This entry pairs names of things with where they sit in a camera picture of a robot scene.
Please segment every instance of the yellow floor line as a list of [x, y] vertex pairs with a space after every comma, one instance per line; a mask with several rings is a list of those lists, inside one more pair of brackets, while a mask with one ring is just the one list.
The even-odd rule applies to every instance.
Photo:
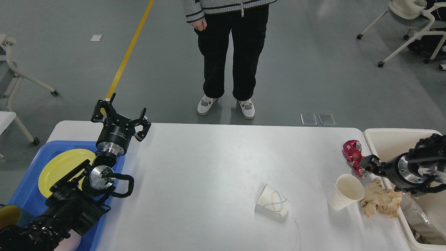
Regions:
[[127, 52], [125, 53], [124, 58], [122, 59], [121, 65], [119, 66], [118, 72], [115, 75], [115, 79], [113, 80], [110, 89], [107, 92], [106, 98], [108, 99], [111, 98], [112, 94], [115, 92], [116, 86], [118, 85], [119, 79], [121, 78], [122, 72], [124, 71], [128, 58], [130, 57], [130, 54], [132, 54], [133, 48], [136, 44], [136, 41], [138, 40], [138, 36], [142, 30], [142, 26], [144, 26], [145, 20], [149, 15], [150, 9], [152, 8], [153, 2], [154, 0], [150, 0], [149, 4], [147, 5], [147, 8], [145, 9], [144, 15], [141, 18], [138, 28], [136, 29], [135, 34], [133, 35], [132, 41], [128, 46]]

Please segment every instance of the paper cup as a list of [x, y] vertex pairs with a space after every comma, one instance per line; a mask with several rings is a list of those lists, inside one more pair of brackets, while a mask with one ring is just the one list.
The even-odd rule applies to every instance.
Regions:
[[334, 188], [327, 201], [328, 205], [335, 210], [340, 210], [364, 197], [364, 187], [361, 182], [350, 174], [339, 176]]
[[6, 205], [0, 208], [0, 229], [17, 225], [24, 228], [33, 221], [34, 217], [16, 205]]

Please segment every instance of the crumpled wrapper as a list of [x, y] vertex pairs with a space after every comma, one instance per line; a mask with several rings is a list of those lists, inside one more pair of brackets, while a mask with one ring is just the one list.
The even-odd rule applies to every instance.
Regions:
[[381, 179], [375, 178], [365, 188], [365, 196], [360, 203], [367, 217], [380, 212], [387, 217], [396, 218], [398, 217], [398, 208], [400, 207], [402, 196], [402, 192], [383, 189]]
[[363, 158], [361, 151], [361, 143], [357, 140], [349, 140], [343, 145], [344, 157], [347, 159], [347, 162], [360, 178], [364, 178], [370, 175], [370, 173], [359, 166], [359, 162]]

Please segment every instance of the white paper cup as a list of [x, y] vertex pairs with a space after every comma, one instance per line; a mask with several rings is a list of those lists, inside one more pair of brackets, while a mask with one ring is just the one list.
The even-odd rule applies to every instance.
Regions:
[[361, 182], [350, 174], [339, 176], [334, 188], [327, 201], [328, 205], [335, 210], [340, 210], [364, 197], [364, 187]]

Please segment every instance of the chair leg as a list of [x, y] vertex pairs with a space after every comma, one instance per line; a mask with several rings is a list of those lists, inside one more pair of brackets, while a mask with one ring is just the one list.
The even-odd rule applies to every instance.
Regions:
[[[17, 79], [17, 81], [16, 81], [16, 83], [14, 85], [14, 88], [11, 91], [11, 94], [9, 95], [6, 108], [10, 112], [14, 112], [14, 110], [12, 109], [12, 102], [14, 101], [14, 98], [17, 95], [17, 92], [18, 92], [18, 90], [19, 90], [19, 88], [20, 88], [20, 86], [22, 84], [22, 81], [23, 81], [23, 76], [20, 76]], [[16, 116], [14, 118], [14, 122], [17, 124], [17, 126], [20, 128], [20, 130], [23, 132], [23, 134], [29, 140], [29, 142], [31, 142], [33, 145], [38, 145], [39, 144], [39, 139], [37, 137], [33, 138], [31, 133], [28, 131], [28, 129], [26, 129], [25, 125], [22, 123], [22, 121], [19, 119], [18, 116]]]
[[368, 29], [370, 29], [373, 25], [375, 25], [375, 23], [381, 19], [382, 17], [384, 17], [385, 14], [387, 14], [387, 12], [389, 12], [389, 10], [384, 11], [377, 19], [375, 19], [362, 33], [358, 34], [358, 36], [356, 36], [357, 39], [361, 39], [363, 35], [365, 35], [365, 33], [368, 31]]
[[407, 30], [406, 35], [403, 36], [403, 39], [404, 39], [404, 40], [409, 39], [409, 37], [410, 37], [409, 35], [410, 35], [410, 32], [411, 32], [411, 31], [412, 31], [411, 28], [409, 28], [409, 29]]
[[420, 38], [420, 35], [411, 37], [407, 42], [405, 42], [403, 45], [401, 45], [396, 51], [394, 51], [392, 54], [390, 54], [386, 59], [378, 63], [378, 67], [384, 66], [385, 63], [387, 63], [389, 60], [391, 60], [396, 54], [398, 54], [400, 51], [402, 51], [407, 45], [415, 41], [416, 39]]
[[434, 52], [432, 53], [432, 56], [430, 57], [430, 59], [426, 59], [425, 63], [429, 63], [430, 60], [434, 60], [435, 59], [435, 57], [437, 56], [438, 52], [443, 47], [443, 43], [446, 41], [446, 32], [445, 31], [430, 31], [429, 34], [430, 35], [443, 35], [443, 36], [442, 36], [440, 42], [438, 43], [437, 47], [435, 48]]
[[23, 77], [25, 77], [25, 78], [31, 80], [31, 81], [33, 81], [34, 83], [36, 83], [36, 84], [42, 86], [43, 88], [48, 89], [48, 90], [51, 92], [51, 94], [52, 94], [53, 96], [56, 96], [56, 95], [59, 94], [59, 92], [57, 92], [57, 90], [54, 89], [52, 86], [49, 86], [49, 85], [43, 83], [42, 81], [38, 80], [37, 78], [31, 76], [30, 74], [28, 74], [28, 73], [26, 73], [26, 72], [24, 72], [24, 71], [22, 71], [22, 70], [19, 70], [19, 69], [14, 65], [14, 62], [12, 61], [12, 46], [11, 46], [11, 45], [6, 45], [6, 61], [7, 61], [7, 63], [8, 63], [9, 68], [10, 68], [13, 72], [15, 72], [15, 73], [17, 73], [18, 75], [23, 76]]

